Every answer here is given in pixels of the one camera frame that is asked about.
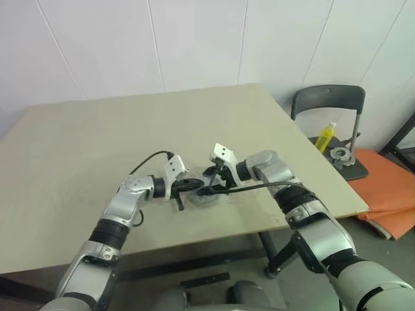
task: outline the orange cushion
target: orange cushion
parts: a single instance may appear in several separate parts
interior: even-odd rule
[[[399,233],[403,228],[409,230],[414,227],[414,175],[373,150],[356,150],[355,155],[369,171],[368,177],[349,181],[351,187],[369,205],[369,212],[359,215],[359,218],[376,221],[379,219],[382,226],[395,238],[397,237],[393,232]],[[397,220],[399,217],[394,216],[396,213],[405,218],[405,224]]]

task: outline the gray floor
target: gray floor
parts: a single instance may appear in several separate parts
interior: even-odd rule
[[[386,266],[396,275],[415,285],[415,230],[398,241],[383,240],[371,227],[354,219],[341,220],[352,235],[359,254]],[[290,230],[283,229],[272,233],[277,246],[282,247],[290,237]],[[239,236],[193,244],[178,248],[163,249],[125,257],[124,270],[153,266],[206,255],[259,246],[257,235]],[[337,297],[323,275],[315,275],[305,269],[300,259],[285,268],[276,280],[263,276],[265,260],[244,260],[222,266],[187,271],[154,277],[147,280],[124,282],[117,287],[110,310],[150,310],[157,296],[164,289],[181,281],[228,271],[231,280],[201,286],[190,290],[194,305],[224,303],[226,290],[235,281],[250,279],[260,284],[276,307],[287,306],[288,310],[338,310]],[[9,277],[54,290],[65,267],[46,268],[24,273],[13,273]],[[0,310],[37,310],[38,306],[0,299]]]

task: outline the black cable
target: black cable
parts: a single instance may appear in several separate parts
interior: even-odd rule
[[[150,160],[152,157],[158,155],[158,154],[167,154],[167,159],[170,160],[172,157],[174,157],[174,153],[170,152],[170,151],[165,151],[165,150],[161,150],[161,151],[157,151],[154,152],[153,154],[149,155],[147,158],[145,158],[145,160],[143,162],[141,162],[140,164],[138,164],[130,173],[129,175],[134,174],[135,172],[137,172],[137,170],[142,167],[148,160]]]
[[[253,185],[253,186],[248,186],[248,187],[243,187],[243,188],[236,188],[236,189],[224,189],[224,190],[215,190],[213,188],[213,181],[216,177],[216,175],[218,174],[218,170],[216,170],[216,172],[212,175],[210,182],[209,182],[209,190],[211,191],[212,194],[229,194],[229,193],[237,193],[237,192],[244,192],[244,191],[249,191],[249,190],[254,190],[254,189],[260,189],[260,188],[265,188],[265,187],[269,187],[269,186],[291,186],[291,187],[297,187],[297,188],[301,188],[306,190],[307,192],[310,192],[311,195],[316,199],[319,200],[320,202],[322,202],[322,200],[312,191],[310,191],[307,187],[304,187],[303,185],[299,184],[299,183],[291,183],[289,181],[275,181],[273,183],[262,183],[260,185]]]
[[[139,210],[139,212],[140,212],[140,215],[141,215],[141,221],[140,221],[138,224],[134,224],[134,225],[132,225],[133,227],[139,227],[139,226],[141,226],[141,225],[143,224],[143,222],[144,222],[144,213],[143,213],[143,211],[142,211],[142,210]]]
[[[167,159],[170,160],[172,157],[174,157],[174,153],[170,152],[170,151],[165,151],[165,150],[160,150],[157,152],[154,152],[153,154],[150,154],[148,157],[146,157],[144,159],[144,161],[142,161],[140,164],[138,164],[130,173],[129,175],[134,174],[135,172],[137,172],[137,170],[142,167],[145,163],[147,163],[151,158],[153,158],[154,156],[158,155],[158,154],[167,154]],[[133,224],[133,227],[139,227],[143,224],[144,222],[144,213],[142,210],[139,210],[139,213],[141,215],[141,220],[138,224]]]

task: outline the black bar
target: black bar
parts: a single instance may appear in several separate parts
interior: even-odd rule
[[[0,277],[0,297],[26,303],[48,303],[54,299],[54,294],[41,288]]]
[[[199,277],[197,279],[180,282],[184,288],[193,288],[197,286],[208,285],[216,282],[228,281],[231,279],[229,272],[209,275],[207,277]]]
[[[415,162],[411,159],[404,150],[396,147],[392,154],[400,160],[407,168],[409,168],[413,173],[415,173]]]
[[[195,270],[210,266],[218,266],[220,264],[227,264],[233,261],[258,259],[266,257],[267,254],[264,249],[247,249],[244,251],[234,251],[219,255],[213,255],[203,258],[191,259],[182,262],[173,262],[170,264],[162,264],[160,266],[153,266],[148,268],[141,268],[137,270],[130,270],[121,272],[118,275],[118,281],[133,281],[137,279],[147,279],[149,277],[157,277],[159,275],[177,273],[188,270]]]
[[[399,131],[391,138],[385,147],[380,151],[381,155],[385,155],[388,152],[393,152],[396,149],[397,144],[413,129],[415,126],[415,113],[410,116],[408,121],[401,127]]]
[[[270,231],[263,231],[258,233],[261,243],[265,248],[267,253],[268,260],[272,260],[277,254],[277,249],[275,248],[274,242],[272,241]]]
[[[270,273],[277,273],[294,259],[297,249],[291,241],[268,263]]]

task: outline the metal part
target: metal part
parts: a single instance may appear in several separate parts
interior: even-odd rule
[[[170,161],[164,166],[164,184],[165,184],[165,199],[170,200],[171,187],[176,180],[182,178],[186,173],[186,168],[179,155],[175,155]]]
[[[61,278],[56,297],[62,297],[67,292],[67,285],[73,277],[73,274],[87,257],[100,258],[108,262],[117,262],[121,256],[121,251],[111,248],[110,246],[94,241],[86,241],[80,251],[72,260],[64,276]]]
[[[276,181],[289,181],[291,183],[299,182],[294,176],[291,169],[280,159],[275,151],[262,151],[259,154],[246,158],[246,167],[254,180],[261,180],[263,183],[272,183]],[[270,186],[268,187],[271,196],[287,187]]]
[[[330,150],[330,156],[333,160],[338,161],[345,167],[356,163],[356,157],[346,147],[336,147]]]
[[[111,267],[82,261],[66,284],[65,293],[82,293],[98,302],[112,278],[112,271]]]
[[[113,220],[131,228],[135,223],[140,203],[146,198],[147,190],[132,189],[130,192],[130,189],[121,187],[103,212],[101,219]]]
[[[354,249],[350,240],[328,218],[311,222],[297,232],[319,262],[344,249]]]
[[[353,127],[353,134],[351,135],[351,141],[350,141],[350,152],[353,154],[355,151],[355,144],[356,144],[356,138],[357,138],[357,131],[359,130],[359,124],[361,122],[361,113],[356,113],[356,119],[355,119],[355,125]]]
[[[302,220],[316,214],[323,214],[327,219],[329,219],[348,240],[351,248],[356,251],[355,244],[350,234],[343,228],[342,225],[339,224],[336,218],[333,217],[333,215],[326,209],[320,200],[315,200],[299,205],[287,213],[287,215],[285,215],[285,220],[291,227],[297,227],[297,223],[300,223]]]
[[[214,159],[216,158],[222,160],[224,165],[229,168],[236,186],[244,185],[244,182],[241,181],[237,173],[236,165],[238,164],[238,160],[236,159],[235,154],[233,154],[232,150],[229,150],[225,146],[216,143],[210,156],[210,160],[214,162]]]
[[[92,311],[89,305],[76,298],[61,297],[43,306],[40,311]]]
[[[357,309],[363,297],[376,288],[383,291],[395,291],[395,297],[399,301],[398,304],[404,303],[402,298],[407,298],[408,294],[415,297],[412,287],[387,270],[385,267],[371,261],[362,261],[352,264],[345,268],[338,277],[326,273],[333,285],[337,295],[343,302],[347,310],[364,310],[365,305],[370,305],[372,299],[377,299],[378,294],[368,297],[368,302]],[[386,304],[382,308],[372,308],[368,310],[411,310],[414,305],[403,305],[397,307],[395,304]]]

